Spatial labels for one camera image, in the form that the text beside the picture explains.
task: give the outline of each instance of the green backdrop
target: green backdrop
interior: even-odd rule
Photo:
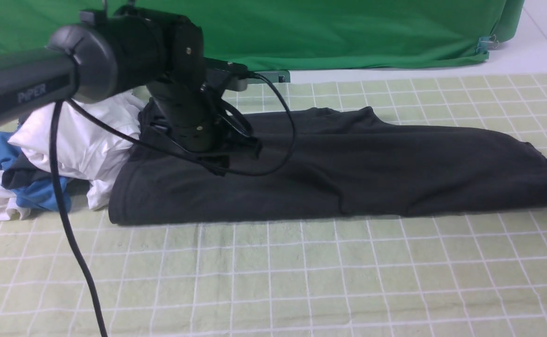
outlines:
[[[125,0],[110,0],[110,11]],[[137,0],[204,29],[207,56],[251,70],[427,68],[487,59],[514,36],[523,0]],[[0,53],[44,45],[100,0],[0,0]]]

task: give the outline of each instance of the grid mat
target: grid mat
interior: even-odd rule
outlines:
[[[387,122],[489,128],[547,156],[547,74],[278,87],[293,110],[371,105]],[[262,85],[226,99],[281,109]],[[72,224],[111,336],[547,337],[547,209],[119,228],[85,202]],[[98,335],[54,213],[0,223],[0,336],[24,335]]]

